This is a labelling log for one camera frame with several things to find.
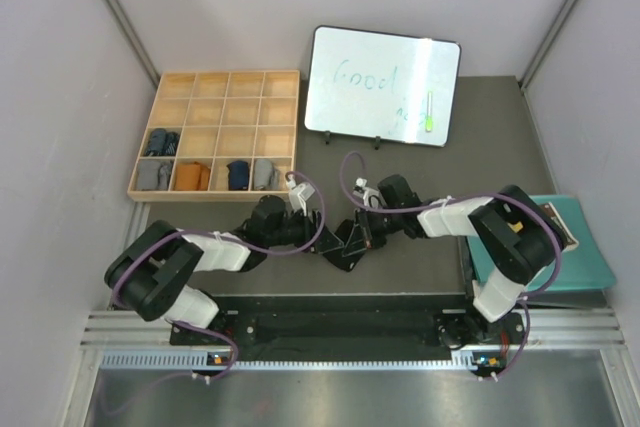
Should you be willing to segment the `black underwear beige waistband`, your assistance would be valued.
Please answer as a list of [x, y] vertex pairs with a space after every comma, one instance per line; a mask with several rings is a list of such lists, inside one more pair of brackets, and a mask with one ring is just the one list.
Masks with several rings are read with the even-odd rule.
[[[353, 227], [353, 220], [344, 220], [337, 227], [334, 235], [343, 244], [345, 244], [349, 240]], [[342, 251], [343, 249], [333, 250], [331, 252], [324, 253], [323, 257], [334, 267], [345, 272], [351, 272], [365, 256], [364, 252], [346, 255], [343, 254]]]

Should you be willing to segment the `navy blue white underwear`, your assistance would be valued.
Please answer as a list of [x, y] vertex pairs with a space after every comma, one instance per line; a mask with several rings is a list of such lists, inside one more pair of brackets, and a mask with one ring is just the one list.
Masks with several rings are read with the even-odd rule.
[[244, 160], [234, 160], [227, 164], [228, 189], [230, 191], [246, 191], [250, 183], [250, 166]]

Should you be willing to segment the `grey underwear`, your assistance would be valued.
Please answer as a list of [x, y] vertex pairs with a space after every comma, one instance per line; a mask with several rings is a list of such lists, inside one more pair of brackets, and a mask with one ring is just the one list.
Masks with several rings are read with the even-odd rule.
[[266, 158], [256, 158], [253, 171], [253, 189], [256, 191], [277, 191], [280, 172], [275, 164]]

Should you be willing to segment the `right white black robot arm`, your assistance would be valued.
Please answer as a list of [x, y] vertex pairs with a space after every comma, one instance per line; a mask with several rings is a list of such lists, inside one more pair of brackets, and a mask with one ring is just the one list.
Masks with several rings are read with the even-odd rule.
[[487, 343], [498, 336], [502, 318], [569, 244], [554, 218], [515, 185], [494, 197], [424, 202], [403, 176], [394, 174], [374, 189], [358, 179], [354, 193], [362, 205], [336, 233], [344, 243], [339, 265], [347, 271], [398, 232], [411, 239], [474, 237], [489, 254], [493, 269], [483, 284], [474, 285], [470, 306], [460, 318], [438, 325], [441, 341], [449, 347], [471, 339]]

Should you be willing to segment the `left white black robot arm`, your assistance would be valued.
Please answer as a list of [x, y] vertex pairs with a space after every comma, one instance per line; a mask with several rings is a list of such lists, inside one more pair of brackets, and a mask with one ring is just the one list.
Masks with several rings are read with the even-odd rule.
[[230, 232], [183, 231], [166, 221], [152, 223], [107, 268], [104, 281], [118, 306], [147, 322], [187, 323], [212, 344], [226, 334], [227, 321], [208, 294], [188, 286], [189, 279], [197, 272], [249, 272], [274, 247], [329, 255], [341, 251], [344, 241], [327, 229], [321, 211], [289, 212], [283, 199], [269, 195]]

